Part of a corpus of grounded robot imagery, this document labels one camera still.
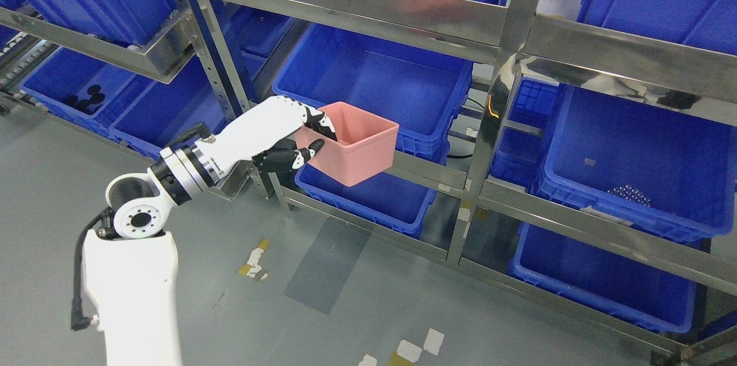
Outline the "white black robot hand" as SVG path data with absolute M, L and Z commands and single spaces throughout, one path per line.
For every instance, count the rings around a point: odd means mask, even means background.
M 319 137 L 302 148 L 277 146 L 300 128 L 310 128 Z M 303 167 L 328 139 L 335 141 L 337 135 L 325 112 L 285 96 L 271 96 L 233 120 L 213 141 L 194 144 L 217 171 L 228 174 L 238 162 L 250 161 L 261 171 L 281 173 Z

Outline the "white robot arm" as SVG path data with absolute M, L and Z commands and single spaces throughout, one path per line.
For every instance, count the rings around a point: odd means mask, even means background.
M 181 365 L 178 254 L 164 230 L 171 211 L 216 184 L 192 140 L 214 140 L 198 122 L 164 148 L 143 174 L 107 187 L 107 206 L 77 238 L 70 327 L 102 332 L 107 365 Z

